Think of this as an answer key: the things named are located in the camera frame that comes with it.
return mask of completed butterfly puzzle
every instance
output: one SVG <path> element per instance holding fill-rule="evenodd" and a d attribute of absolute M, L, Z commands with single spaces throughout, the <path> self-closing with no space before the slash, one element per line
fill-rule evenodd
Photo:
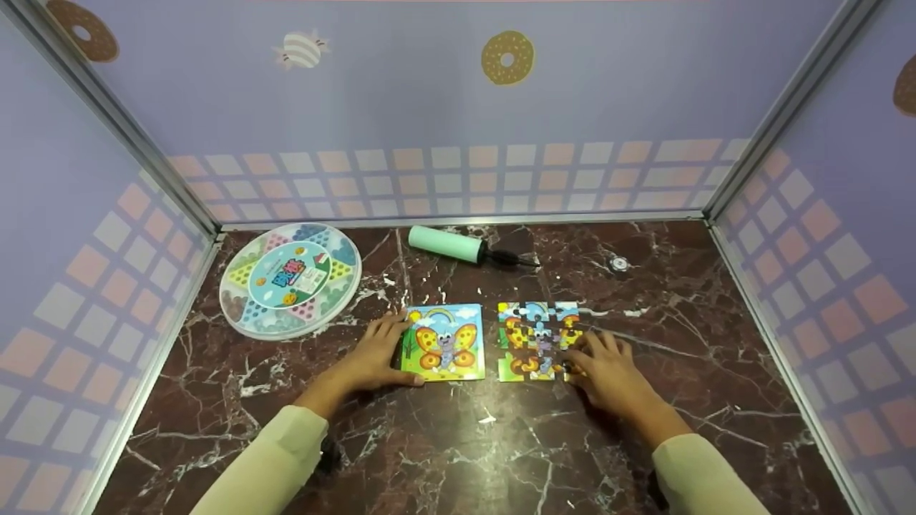
<path fill-rule="evenodd" d="M 480 304 L 408 308 L 413 325 L 401 339 L 396 368 L 427 381 L 484 378 Z"/>

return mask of metal frame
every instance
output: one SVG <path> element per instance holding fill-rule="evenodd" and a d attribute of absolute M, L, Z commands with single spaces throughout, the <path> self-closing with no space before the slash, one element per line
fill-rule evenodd
<path fill-rule="evenodd" d="M 754 319 L 754 324 L 757 325 L 763 342 L 767 345 L 769 353 L 773 356 L 776 368 L 786 381 L 789 393 L 795 401 L 795 404 L 798 405 L 805 424 L 811 429 L 814 443 L 817 445 L 818 450 L 821 451 L 821 456 L 823 456 L 827 468 L 829 468 L 830 472 L 834 475 L 836 485 L 843 493 L 846 503 L 853 513 L 857 515 L 874 515 L 875 510 L 858 491 L 855 481 L 843 464 L 843 459 L 840 457 L 833 444 L 831 444 L 829 436 L 821 425 L 821 421 L 817 416 L 817 411 L 805 396 L 802 385 L 795 375 L 795 372 L 792 370 L 788 358 L 783 354 L 782 349 L 777 343 L 778 338 L 776 333 L 769 326 L 769 323 L 767 323 L 767 319 L 764 318 L 763 310 L 757 296 L 751 292 L 747 285 L 747 276 L 740 267 L 741 259 L 732 251 L 725 235 L 722 234 L 722 230 L 717 225 L 710 225 L 707 223 L 707 226 L 710 235 L 713 237 L 715 246 L 718 248 L 719 254 L 722 256 L 725 266 L 728 268 L 728 272 L 732 275 L 732 279 L 735 281 L 738 291 L 741 293 L 741 298 L 744 299 L 747 309 Z"/>
<path fill-rule="evenodd" d="M 713 197 L 703 208 L 705 218 L 718 220 L 725 208 L 741 192 L 751 175 L 774 149 L 792 122 L 808 104 L 812 95 L 843 56 L 861 28 L 883 0 L 847 0 L 836 12 L 827 28 L 798 70 L 782 90 L 776 103 L 755 131 L 751 143 L 728 172 Z"/>
<path fill-rule="evenodd" d="M 701 220 L 703 212 L 693 211 L 645 211 L 600 214 L 511 214 L 500 216 L 454 216 L 442 218 L 361 218 L 353 220 L 310 220 L 339 229 L 357 227 L 407 227 L 410 225 L 505 225 L 505 224 L 597 224 L 602 222 L 651 222 L 674 220 Z M 287 222 L 264 222 L 263 224 L 225 224 L 223 231 L 269 231 Z"/>
<path fill-rule="evenodd" d="M 83 492 L 80 501 L 73 508 L 72 513 L 92 515 L 95 511 L 95 506 L 98 504 L 99 499 L 102 497 L 102 492 L 108 485 L 108 479 L 111 478 L 112 473 L 115 471 L 115 466 L 121 458 L 121 453 L 124 452 L 124 449 L 127 447 L 127 441 L 134 432 L 136 421 L 139 420 L 140 413 L 147 404 L 153 386 L 156 384 L 156 379 L 159 377 L 159 372 L 161 372 L 162 368 L 165 366 L 166 359 L 169 357 L 169 353 L 178 339 L 179 332 L 184 326 L 184 321 L 188 318 L 191 306 L 194 304 L 194 301 L 197 300 L 197 294 L 201 290 L 203 280 L 207 278 L 207 273 L 210 271 L 213 260 L 216 259 L 216 253 L 223 246 L 224 237 L 225 235 L 217 236 L 216 241 L 211 243 L 210 248 L 207 249 L 201 267 L 195 272 L 194 277 L 191 279 L 188 292 L 176 309 L 175 317 L 172 319 L 169 329 L 163 331 L 162 336 L 157 341 L 159 349 L 156 351 L 156 354 L 153 355 L 149 362 L 149 368 L 147 368 L 143 377 L 140 379 L 136 391 L 134 392 L 134 398 L 130 400 L 130 404 L 124 411 L 124 418 L 121 419 L 117 429 L 114 431 L 112 441 L 108 445 L 108 448 L 105 449 L 104 453 L 99 458 L 95 470 L 96 474 L 92 477 L 89 485 L 87 485 L 85 492 Z"/>
<path fill-rule="evenodd" d="M 0 11 L 28 38 L 32 46 L 76 92 L 96 117 L 149 173 L 154 181 L 190 217 L 211 241 L 220 225 L 188 190 L 165 156 L 157 149 L 139 123 L 108 91 L 99 76 L 57 22 L 37 0 L 0 0 Z"/>

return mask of human hand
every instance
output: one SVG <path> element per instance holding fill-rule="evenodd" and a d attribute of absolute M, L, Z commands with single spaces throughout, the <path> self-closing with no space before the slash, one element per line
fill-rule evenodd
<path fill-rule="evenodd" d="M 650 410 L 664 400 L 659 397 L 633 363 L 633 347 L 618 342 L 609 331 L 591 331 L 566 351 L 566 358 L 577 367 L 578 374 L 569 382 L 581 389 L 596 408 L 633 422 L 641 412 Z"/>
<path fill-rule="evenodd" d="M 315 378 L 293 404 L 327 420 L 354 391 L 386 385 L 422 385 L 423 377 L 391 367 L 401 333 L 413 324 L 404 321 L 404 314 L 387 312 L 370 322 L 356 348 Z"/>
<path fill-rule="evenodd" d="M 334 365 L 335 372 L 349 380 L 352 390 L 378 389 L 386 385 L 422 386 L 419 374 L 395 370 L 391 357 L 401 335 L 413 325 L 405 321 L 406 311 L 386 312 L 369 323 L 356 348 Z"/>

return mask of light green sleeve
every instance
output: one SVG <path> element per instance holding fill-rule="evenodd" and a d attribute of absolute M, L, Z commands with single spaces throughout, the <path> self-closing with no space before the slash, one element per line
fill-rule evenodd
<path fill-rule="evenodd" d="M 328 422 L 311 410 L 286 406 L 216 479 L 192 515 L 280 513 L 322 457 Z"/>
<path fill-rule="evenodd" d="M 652 453 L 671 515 L 768 515 L 719 451 L 699 434 L 667 440 Z"/>

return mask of checkered pattern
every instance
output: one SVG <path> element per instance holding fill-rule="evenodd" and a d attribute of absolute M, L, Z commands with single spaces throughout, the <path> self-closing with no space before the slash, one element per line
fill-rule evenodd
<path fill-rule="evenodd" d="M 75 506 L 207 245 L 141 172 L 49 278 L 33 316 L 0 341 L 0 511 Z"/>
<path fill-rule="evenodd" d="M 699 209 L 746 139 L 178 156 L 224 223 Z"/>
<path fill-rule="evenodd" d="M 782 150 L 723 227 L 856 484 L 903 515 L 900 500 L 916 488 L 916 311 Z"/>

